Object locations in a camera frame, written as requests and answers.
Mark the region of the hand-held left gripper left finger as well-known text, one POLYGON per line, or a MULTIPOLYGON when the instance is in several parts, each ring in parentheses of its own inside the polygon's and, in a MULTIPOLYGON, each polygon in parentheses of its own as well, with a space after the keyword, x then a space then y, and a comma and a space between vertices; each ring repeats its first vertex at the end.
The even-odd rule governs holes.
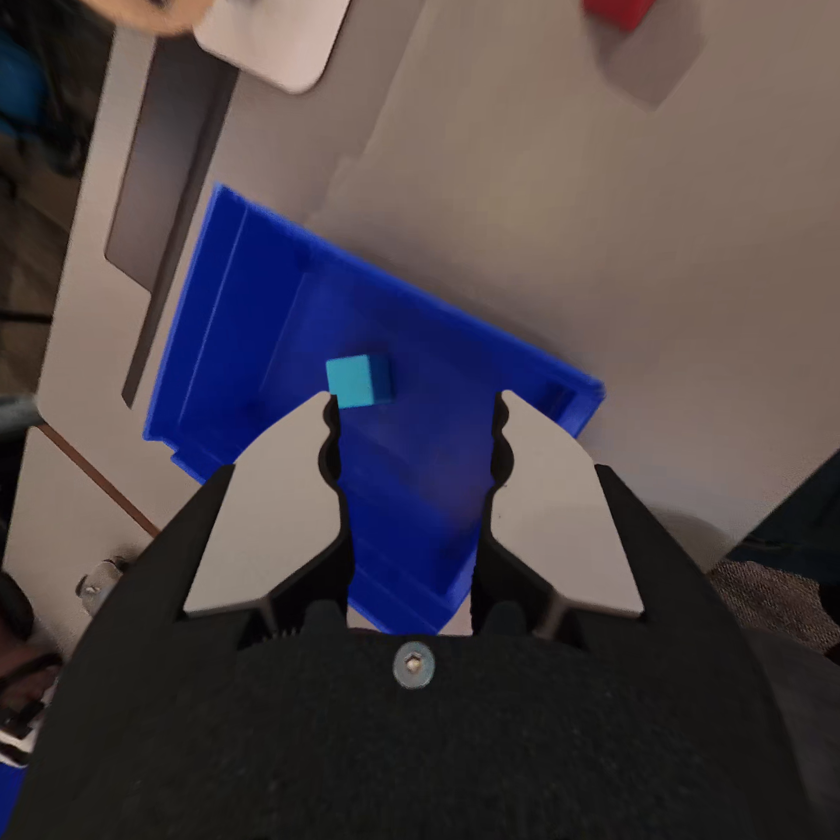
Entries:
POLYGON ((337 399, 318 392, 237 457, 187 615, 264 606, 298 617, 318 600, 347 610, 354 552, 339 438, 337 399))

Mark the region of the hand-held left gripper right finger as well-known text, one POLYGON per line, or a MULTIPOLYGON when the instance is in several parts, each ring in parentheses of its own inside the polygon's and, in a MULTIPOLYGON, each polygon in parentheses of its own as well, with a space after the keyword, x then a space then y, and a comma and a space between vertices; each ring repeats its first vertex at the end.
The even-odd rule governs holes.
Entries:
POLYGON ((493 485, 481 516, 471 619, 502 602, 526 621, 570 610, 635 620, 644 604, 592 458, 513 391, 497 394, 493 485))

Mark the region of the cyan cube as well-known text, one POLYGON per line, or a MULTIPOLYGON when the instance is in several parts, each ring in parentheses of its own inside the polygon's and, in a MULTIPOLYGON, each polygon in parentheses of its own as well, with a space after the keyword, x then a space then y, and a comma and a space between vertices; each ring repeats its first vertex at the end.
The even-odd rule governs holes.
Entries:
POLYGON ((327 360, 329 392, 340 410, 391 403, 391 362, 383 353, 365 353, 327 360))

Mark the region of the blue plastic bin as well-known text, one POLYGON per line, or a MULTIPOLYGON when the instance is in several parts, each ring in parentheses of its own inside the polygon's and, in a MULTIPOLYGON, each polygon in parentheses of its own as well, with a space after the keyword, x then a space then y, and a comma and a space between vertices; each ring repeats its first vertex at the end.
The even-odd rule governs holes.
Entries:
POLYGON ((350 603, 387 633, 433 634, 469 591, 496 395, 577 437, 596 378, 218 185, 143 436, 203 483, 327 391, 328 361, 363 354, 387 359, 393 398, 341 411, 350 603))
POLYGON ((0 832, 4 836, 14 808, 16 806, 20 790, 25 780, 26 771, 5 763, 1 763, 0 795, 0 832))

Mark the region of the red cube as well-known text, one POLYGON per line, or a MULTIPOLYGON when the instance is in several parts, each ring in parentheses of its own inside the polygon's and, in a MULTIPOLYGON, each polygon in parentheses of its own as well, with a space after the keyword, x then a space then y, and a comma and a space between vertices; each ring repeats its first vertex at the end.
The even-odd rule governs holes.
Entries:
POLYGON ((656 1, 582 1, 586 14, 624 33, 634 32, 656 1))

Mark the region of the grey desk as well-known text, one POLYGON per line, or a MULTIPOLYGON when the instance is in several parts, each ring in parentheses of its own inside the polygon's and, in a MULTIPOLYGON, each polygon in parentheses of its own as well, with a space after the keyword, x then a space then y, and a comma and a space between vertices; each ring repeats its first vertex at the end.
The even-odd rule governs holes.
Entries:
POLYGON ((838 449, 838 2, 352 2, 205 180, 578 364, 704 571, 838 449))

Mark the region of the grey table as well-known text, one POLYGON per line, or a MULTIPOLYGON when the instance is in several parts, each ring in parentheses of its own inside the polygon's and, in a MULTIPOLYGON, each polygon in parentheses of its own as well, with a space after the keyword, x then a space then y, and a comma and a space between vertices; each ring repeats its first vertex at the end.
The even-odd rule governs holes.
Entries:
POLYGON ((64 658, 91 616, 79 581, 106 560, 136 559, 160 529, 47 425, 28 430, 3 569, 35 612, 35 635, 64 658))

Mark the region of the person's blue jeans leg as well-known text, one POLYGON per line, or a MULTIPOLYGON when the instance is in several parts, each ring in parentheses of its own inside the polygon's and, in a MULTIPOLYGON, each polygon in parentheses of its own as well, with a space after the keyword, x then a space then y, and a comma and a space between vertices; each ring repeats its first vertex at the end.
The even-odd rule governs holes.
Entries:
POLYGON ((839 454, 835 453, 733 548, 754 562, 818 583, 839 582, 839 454))

